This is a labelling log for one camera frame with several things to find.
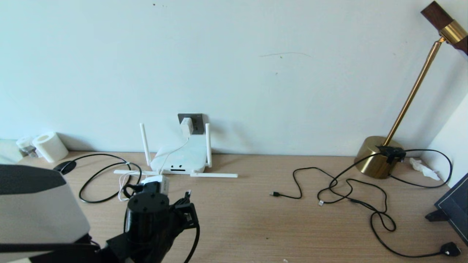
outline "white power plug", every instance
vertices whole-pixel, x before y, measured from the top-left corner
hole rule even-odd
[[[190,135],[193,133],[193,123],[192,119],[189,117],[185,117],[182,122],[180,123],[180,128],[182,129],[182,136],[188,139]]]

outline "desk lamp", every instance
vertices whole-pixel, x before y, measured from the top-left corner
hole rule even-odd
[[[411,102],[413,101],[414,96],[416,95],[419,86],[423,82],[424,77],[426,76],[431,63],[433,62],[437,51],[442,43],[447,42],[452,45],[455,49],[458,49],[468,55],[468,36],[467,32],[461,27],[457,21],[455,21],[447,12],[440,7],[435,1],[428,5],[424,10],[421,11],[423,16],[429,20],[429,22],[439,31],[440,39],[437,40],[429,51],[429,55],[426,58],[426,62],[419,73],[416,82],[414,83],[413,89],[409,93],[408,98],[406,99],[403,108],[400,111],[400,114],[395,120],[392,129],[388,133],[387,137],[382,136],[370,136],[364,140],[358,155],[355,161],[359,161],[369,155],[382,152],[382,149],[385,147],[399,147],[403,148],[400,144],[392,140],[393,135],[395,134],[396,129],[400,125],[400,122],[403,120],[403,117],[408,110]],[[360,162],[356,165],[356,168],[363,174],[377,179],[388,178],[389,174],[392,172],[396,163],[400,161],[401,158],[387,158],[384,155],[374,155],[365,161]]]

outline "white router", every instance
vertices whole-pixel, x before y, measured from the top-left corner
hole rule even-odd
[[[161,147],[150,166],[159,174],[203,173],[212,166],[210,124],[205,124],[205,135],[192,134],[182,146]]]

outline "desk surface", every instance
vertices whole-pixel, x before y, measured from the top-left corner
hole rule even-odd
[[[66,160],[86,155],[72,152]],[[143,153],[115,153],[127,161],[145,165]],[[65,175],[75,196],[83,183],[95,172],[116,159],[96,156],[81,159],[74,171]],[[369,226],[371,211],[349,201],[319,206],[317,192],[328,186],[330,178],[317,170],[297,173],[304,197],[300,200],[272,197],[276,190],[297,196],[292,178],[296,168],[317,166],[337,175],[353,162],[352,157],[214,155],[213,168],[207,172],[238,173],[239,178],[191,178],[169,175],[169,199],[181,198],[192,190],[191,201],[197,209],[201,235],[190,262],[218,263],[290,263],[314,262],[468,262],[468,251],[461,238],[446,222],[428,222],[424,216],[435,210],[434,203],[448,190],[444,186],[422,189],[394,179],[378,180],[359,173],[355,168],[342,176],[337,191],[347,193],[345,178],[375,183],[388,193],[388,213],[397,230],[387,232],[375,219],[375,226],[385,243],[396,251],[420,255],[438,251],[444,243],[454,241],[462,255],[456,258],[435,256],[409,259],[387,251],[375,238]],[[53,168],[44,159],[24,158],[19,162]],[[84,196],[97,200],[118,190],[118,177],[108,170],[96,178]],[[411,169],[408,163],[397,166],[394,173],[406,180],[435,185],[438,182]],[[383,196],[369,186],[357,185],[352,197],[383,208]],[[324,200],[335,197],[324,194]],[[114,198],[102,204],[79,201],[88,218],[94,240],[105,241],[122,232],[125,202]],[[164,262],[183,262],[195,237],[195,230],[186,230],[175,240]]]

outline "wall outlet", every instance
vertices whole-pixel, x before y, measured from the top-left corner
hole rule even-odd
[[[192,134],[203,134],[205,133],[205,124],[203,123],[203,115],[201,113],[179,113],[179,124],[182,123],[182,120],[186,117],[192,119],[193,124],[193,133]]]

